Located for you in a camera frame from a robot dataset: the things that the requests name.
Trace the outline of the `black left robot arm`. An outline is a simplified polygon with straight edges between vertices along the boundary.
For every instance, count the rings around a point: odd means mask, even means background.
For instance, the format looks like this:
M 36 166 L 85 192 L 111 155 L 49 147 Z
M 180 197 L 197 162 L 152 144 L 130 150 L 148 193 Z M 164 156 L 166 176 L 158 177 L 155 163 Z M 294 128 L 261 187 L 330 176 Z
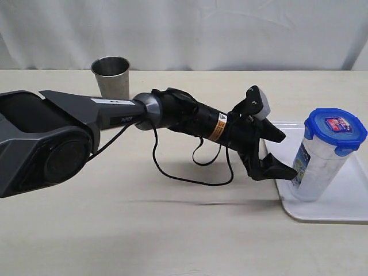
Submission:
M 210 140 L 238 153 L 255 181 L 292 180 L 295 169 L 272 154 L 259 158 L 259 143 L 280 143 L 285 134 L 267 116 L 269 104 L 258 86 L 230 112 L 169 88 L 140 93 L 130 100 L 88 97 L 43 90 L 1 94 L 1 197 L 63 183 L 102 152 L 101 132 L 135 126 L 142 131 L 166 128 Z

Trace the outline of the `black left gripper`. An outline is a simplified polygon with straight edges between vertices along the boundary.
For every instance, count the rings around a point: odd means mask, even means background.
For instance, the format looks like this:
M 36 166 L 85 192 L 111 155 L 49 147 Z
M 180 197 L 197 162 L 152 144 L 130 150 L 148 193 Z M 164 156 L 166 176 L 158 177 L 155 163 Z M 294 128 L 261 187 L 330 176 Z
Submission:
M 282 163 L 271 153 L 262 160 L 259 159 L 261 139 L 281 143 L 286 138 L 286 134 L 268 119 L 261 121 L 255 117 L 263 107 L 259 89 L 257 85 L 251 86 L 246 91 L 246 97 L 227 113 L 229 118 L 225 136 L 227 147 L 239 154 L 248 176 L 253 180 L 291 181 L 297 176 L 295 169 Z

